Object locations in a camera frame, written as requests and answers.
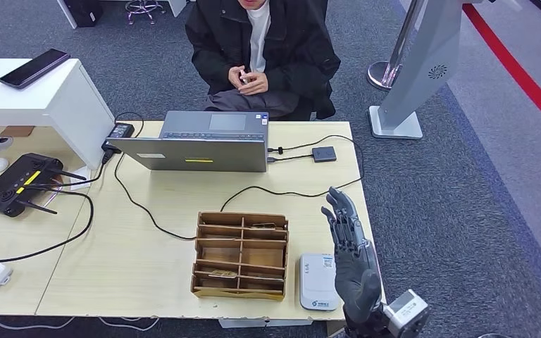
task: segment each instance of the black jacket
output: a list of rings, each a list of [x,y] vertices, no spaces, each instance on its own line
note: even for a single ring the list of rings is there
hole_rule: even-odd
[[[317,118],[335,114],[329,80],[341,60],[325,26],[323,0],[270,1],[270,27],[263,57],[268,90],[294,92],[311,102]],[[229,68],[249,68],[252,26],[237,0],[198,0],[185,24],[194,45],[192,62],[211,88],[209,94],[233,89]]]

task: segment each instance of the stanchion base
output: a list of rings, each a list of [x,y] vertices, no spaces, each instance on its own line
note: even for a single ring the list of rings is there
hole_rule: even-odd
[[[397,73],[395,74],[395,78],[393,79],[393,83],[390,86],[387,86],[383,84],[383,77],[385,76],[385,73],[387,72],[387,66],[389,65],[388,62],[380,61],[375,62],[368,67],[368,82],[370,82],[371,85],[374,87],[377,87],[380,90],[384,90],[386,92],[390,91],[392,88],[392,85],[395,84],[395,81],[397,81],[397,76],[399,76],[399,73],[401,72],[401,69],[403,68],[403,65],[399,65],[397,69]]]
[[[378,106],[371,106],[368,110],[368,117],[372,125],[372,135],[383,139],[421,139],[422,129],[418,122],[418,116],[414,111],[408,118],[403,121],[399,127],[393,130],[383,130],[380,126],[378,117]]]

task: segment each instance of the gray pants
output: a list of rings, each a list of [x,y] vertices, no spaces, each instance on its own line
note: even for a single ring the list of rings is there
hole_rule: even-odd
[[[272,118],[293,113],[299,96],[289,92],[266,92],[241,95],[237,89],[209,95],[204,104],[205,111],[260,111]]]

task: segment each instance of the cardboard divider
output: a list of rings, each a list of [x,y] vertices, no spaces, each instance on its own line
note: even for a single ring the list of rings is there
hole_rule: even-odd
[[[282,215],[200,213],[192,292],[283,299],[287,226]]]

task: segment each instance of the robotic thumb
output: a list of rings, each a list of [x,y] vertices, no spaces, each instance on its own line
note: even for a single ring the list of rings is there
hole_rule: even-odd
[[[347,315],[356,323],[366,322],[378,305],[381,291],[378,274],[372,270],[364,271],[358,294],[353,302],[345,304]]]

